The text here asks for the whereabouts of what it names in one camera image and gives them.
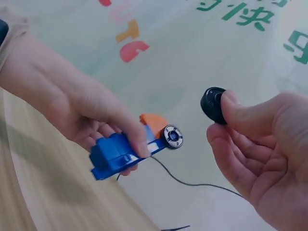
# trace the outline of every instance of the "orange letter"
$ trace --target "orange letter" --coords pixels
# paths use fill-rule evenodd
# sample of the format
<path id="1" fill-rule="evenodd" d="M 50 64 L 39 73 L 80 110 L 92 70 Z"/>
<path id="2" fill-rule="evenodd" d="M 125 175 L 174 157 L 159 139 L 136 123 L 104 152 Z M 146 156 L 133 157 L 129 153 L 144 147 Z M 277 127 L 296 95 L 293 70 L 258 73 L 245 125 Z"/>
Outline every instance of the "orange letter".
<path id="1" fill-rule="evenodd" d="M 129 63 L 139 54 L 137 51 L 146 51 L 150 46 L 142 41 L 133 41 L 124 45 L 120 50 L 121 59 Z"/>
<path id="2" fill-rule="evenodd" d="M 138 24 L 137 24 L 136 19 L 133 19 L 128 23 L 127 31 L 116 36 L 116 41 L 122 42 L 123 40 L 127 39 L 129 36 L 131 36 L 132 39 L 139 37 L 139 30 L 138 30 Z"/>
<path id="3" fill-rule="evenodd" d="M 110 0 L 99 0 L 100 4 L 103 6 L 110 6 L 111 1 Z"/>

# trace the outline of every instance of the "toy car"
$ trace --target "toy car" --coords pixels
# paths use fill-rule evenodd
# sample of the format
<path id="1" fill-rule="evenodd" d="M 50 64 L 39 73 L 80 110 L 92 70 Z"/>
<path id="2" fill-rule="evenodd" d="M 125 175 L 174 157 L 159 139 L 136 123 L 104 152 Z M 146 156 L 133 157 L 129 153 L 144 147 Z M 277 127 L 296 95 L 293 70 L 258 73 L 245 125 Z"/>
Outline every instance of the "toy car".
<path id="1" fill-rule="evenodd" d="M 181 132 L 155 114 L 142 114 L 140 121 L 146 129 L 148 149 L 151 155 L 165 149 L 178 149 L 183 145 Z M 144 160 L 133 151 L 124 133 L 114 133 L 108 139 L 100 138 L 92 147 L 91 170 L 96 180 L 106 179 Z"/>

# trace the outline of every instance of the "black cable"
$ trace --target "black cable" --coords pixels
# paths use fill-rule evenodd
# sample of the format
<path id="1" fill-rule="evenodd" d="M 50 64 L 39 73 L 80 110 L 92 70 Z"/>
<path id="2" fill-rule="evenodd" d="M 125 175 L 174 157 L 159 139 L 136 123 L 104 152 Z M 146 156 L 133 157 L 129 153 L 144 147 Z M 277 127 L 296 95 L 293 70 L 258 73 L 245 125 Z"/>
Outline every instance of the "black cable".
<path id="1" fill-rule="evenodd" d="M 226 191 L 228 191 L 228 192 L 231 192 L 231 193 L 233 193 L 233 194 L 235 194 L 235 195 L 237 195 L 237 196 L 243 198 L 243 196 L 240 195 L 239 193 L 234 192 L 234 191 L 232 191 L 232 190 L 230 190 L 230 189 L 224 188 L 224 187 L 222 187 L 222 186 L 215 185 L 215 184 L 189 184 L 189 183 L 185 183 L 185 182 L 183 182 L 183 181 L 177 179 L 175 176 L 173 176 L 173 175 L 171 174 L 171 172 L 167 169 L 167 167 L 166 167 L 162 162 L 160 162 L 158 159 L 156 159 L 156 158 L 153 157 L 153 156 L 151 156 L 151 158 L 154 159 L 156 162 L 158 162 L 158 163 L 167 171 L 167 173 L 168 173 L 173 179 L 175 179 L 177 182 L 179 182 L 179 183 L 181 183 L 181 184 L 184 184 L 184 185 L 187 185 L 187 186 L 211 186 L 211 187 L 215 187 L 215 188 L 219 188 L 219 189 L 226 190 Z"/>
<path id="2" fill-rule="evenodd" d="M 184 184 L 184 185 L 187 185 L 187 186 L 193 186 L 193 187 L 194 187 L 194 186 L 211 186 L 211 187 L 215 187 L 215 188 L 219 188 L 219 189 L 226 190 L 226 191 L 228 191 L 228 192 L 230 192 L 230 193 L 233 193 L 233 194 L 235 194 L 235 195 L 237 195 L 237 196 L 243 198 L 243 196 L 240 195 L 239 193 L 234 192 L 234 191 L 232 191 L 232 190 L 230 190 L 230 189 L 224 188 L 224 187 L 222 187 L 222 186 L 215 185 L 215 184 L 189 184 L 189 183 L 185 183 L 185 182 L 179 180 L 178 178 L 176 178 L 175 176 L 173 176 L 172 173 L 169 171 L 169 169 L 168 169 L 162 162 L 160 162 L 158 159 L 156 159 L 156 158 L 153 157 L 153 156 L 151 156 L 151 158 L 154 159 L 157 163 L 159 163 L 159 164 L 167 171 L 167 173 L 168 173 L 173 179 L 175 179 L 178 183 L 181 183 L 181 184 Z M 120 176 L 121 176 L 121 174 L 119 174 L 119 175 L 117 176 L 116 181 L 119 180 Z M 178 230 L 182 230 L 182 229 L 185 229 L 185 228 L 188 228 L 188 227 L 190 227 L 190 225 L 183 226 L 183 227 L 180 227 L 180 228 L 170 229 L 170 230 L 161 230 L 161 231 L 178 231 Z"/>
<path id="3" fill-rule="evenodd" d="M 161 231 L 178 231 L 178 230 L 182 230 L 182 229 L 185 229 L 185 228 L 188 228 L 188 227 L 190 227 L 190 225 L 186 225 L 186 226 L 179 227 L 179 228 L 176 228 L 176 229 L 161 230 Z"/>

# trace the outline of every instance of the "right hand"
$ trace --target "right hand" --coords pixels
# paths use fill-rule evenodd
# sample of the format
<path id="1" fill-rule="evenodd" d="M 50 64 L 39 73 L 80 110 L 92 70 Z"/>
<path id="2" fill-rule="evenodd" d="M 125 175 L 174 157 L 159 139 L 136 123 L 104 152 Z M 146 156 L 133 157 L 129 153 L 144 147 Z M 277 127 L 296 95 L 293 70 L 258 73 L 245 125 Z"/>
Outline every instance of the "right hand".
<path id="1" fill-rule="evenodd" d="M 268 224 L 307 231 L 308 99 L 281 93 L 244 107 L 228 90 L 221 106 L 228 125 L 207 138 L 223 175 Z"/>

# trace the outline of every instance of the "pink letter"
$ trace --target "pink letter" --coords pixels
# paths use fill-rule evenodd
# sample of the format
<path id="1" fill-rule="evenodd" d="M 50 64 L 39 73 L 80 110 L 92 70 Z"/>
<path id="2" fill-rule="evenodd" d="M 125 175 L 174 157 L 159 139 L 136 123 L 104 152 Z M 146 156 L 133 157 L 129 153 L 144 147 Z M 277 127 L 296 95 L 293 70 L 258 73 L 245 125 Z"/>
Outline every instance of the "pink letter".
<path id="1" fill-rule="evenodd" d="M 103 6 L 110 6 L 111 0 L 99 0 L 100 4 Z"/>
<path id="2" fill-rule="evenodd" d="M 124 45 L 120 50 L 120 57 L 125 63 L 129 63 L 138 56 L 138 50 L 146 51 L 150 46 L 142 41 L 133 41 Z"/>

